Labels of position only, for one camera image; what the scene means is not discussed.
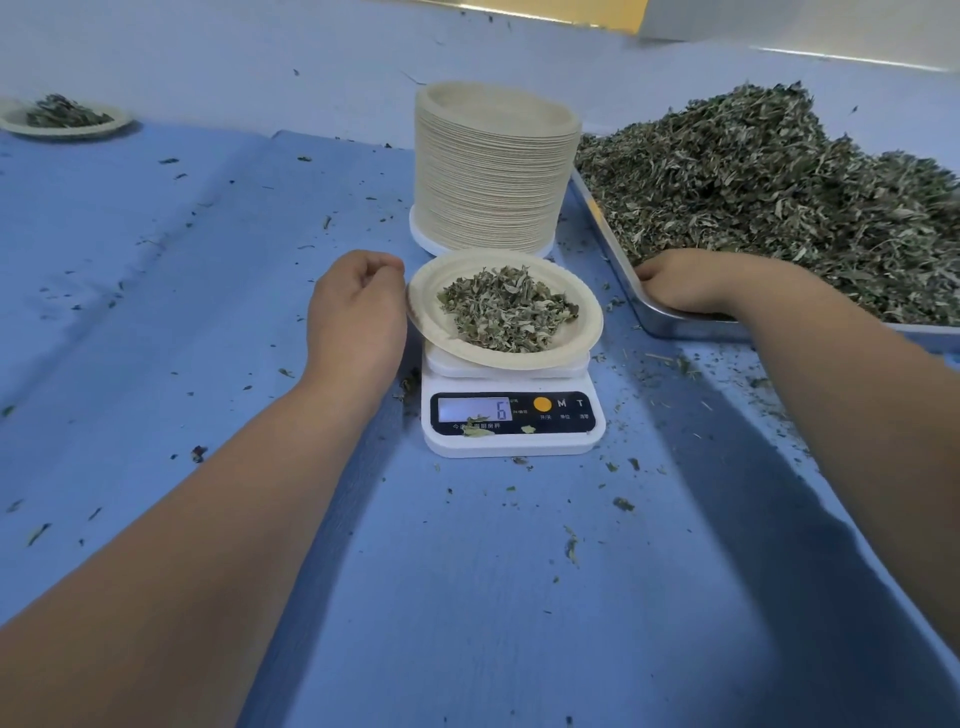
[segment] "blue table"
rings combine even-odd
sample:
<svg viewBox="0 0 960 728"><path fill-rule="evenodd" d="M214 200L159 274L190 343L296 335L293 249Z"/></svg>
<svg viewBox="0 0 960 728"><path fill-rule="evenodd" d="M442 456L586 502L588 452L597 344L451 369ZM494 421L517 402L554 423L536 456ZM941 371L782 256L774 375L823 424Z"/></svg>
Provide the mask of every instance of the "blue table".
<svg viewBox="0 0 960 728"><path fill-rule="evenodd" d="M0 153L6 620L289 389L333 259L427 255L410 151L147 126ZM558 239L601 303L624 298L572 198ZM102 267L69 287L87 258ZM77 321L41 287L82 299ZM587 455L442 460L416 406L385 398L242 725L960 724L956 660L752 386L756 355L635 326L612 306L591 368L610 428Z"/></svg>

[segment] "plate with dried leaves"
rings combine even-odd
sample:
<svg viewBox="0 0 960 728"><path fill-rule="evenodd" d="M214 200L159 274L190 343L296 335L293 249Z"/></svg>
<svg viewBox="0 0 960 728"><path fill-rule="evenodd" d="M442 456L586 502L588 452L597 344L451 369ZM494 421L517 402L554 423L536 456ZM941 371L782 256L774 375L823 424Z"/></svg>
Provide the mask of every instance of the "plate with dried leaves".
<svg viewBox="0 0 960 728"><path fill-rule="evenodd" d="M590 351L603 309L556 263L513 251L441 255L413 276L407 310L423 338L465 361L533 371Z"/></svg>
<svg viewBox="0 0 960 728"><path fill-rule="evenodd" d="M85 139L114 133L133 121L125 111L103 104L79 104L49 94L29 106L0 114L0 129L48 139Z"/></svg>

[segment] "forearm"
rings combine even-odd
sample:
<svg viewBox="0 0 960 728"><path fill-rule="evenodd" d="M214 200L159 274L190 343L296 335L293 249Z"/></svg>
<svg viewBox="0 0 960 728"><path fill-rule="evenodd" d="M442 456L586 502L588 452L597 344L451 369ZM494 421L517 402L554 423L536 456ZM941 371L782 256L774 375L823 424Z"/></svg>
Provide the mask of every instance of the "forearm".
<svg viewBox="0 0 960 728"><path fill-rule="evenodd" d="M347 395L278 400L0 631L11 725L232 725L366 423Z"/></svg>
<svg viewBox="0 0 960 728"><path fill-rule="evenodd" d="M731 313L863 534L960 648L960 376L810 274L766 270Z"/></svg>

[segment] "dried tea leaves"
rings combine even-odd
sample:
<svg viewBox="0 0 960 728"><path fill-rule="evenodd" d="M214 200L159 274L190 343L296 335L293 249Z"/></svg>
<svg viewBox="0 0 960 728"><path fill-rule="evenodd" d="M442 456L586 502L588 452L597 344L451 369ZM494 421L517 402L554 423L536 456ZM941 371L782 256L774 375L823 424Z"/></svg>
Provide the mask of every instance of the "dried tea leaves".
<svg viewBox="0 0 960 728"><path fill-rule="evenodd" d="M70 101L58 93L48 94L27 111L27 126L46 129L76 129L107 124L113 117Z"/></svg>
<svg viewBox="0 0 960 728"><path fill-rule="evenodd" d="M960 192L933 159L830 139L799 83L742 85L599 138L576 164L631 262L791 260L884 321L960 326Z"/></svg>
<svg viewBox="0 0 960 728"><path fill-rule="evenodd" d="M578 314L565 294L530 278L526 266L456 279L437 298L444 313L453 314L461 338L495 352L542 352L560 325Z"/></svg>

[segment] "left hand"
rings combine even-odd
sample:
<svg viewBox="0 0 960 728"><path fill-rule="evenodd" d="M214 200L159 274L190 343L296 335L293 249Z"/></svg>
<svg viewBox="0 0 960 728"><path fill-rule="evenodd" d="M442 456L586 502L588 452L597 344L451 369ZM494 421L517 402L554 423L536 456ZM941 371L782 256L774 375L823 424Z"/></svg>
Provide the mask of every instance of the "left hand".
<svg viewBox="0 0 960 728"><path fill-rule="evenodd" d="M335 260L310 299L301 382L347 394L372 416L403 356L405 290L394 255L353 251Z"/></svg>

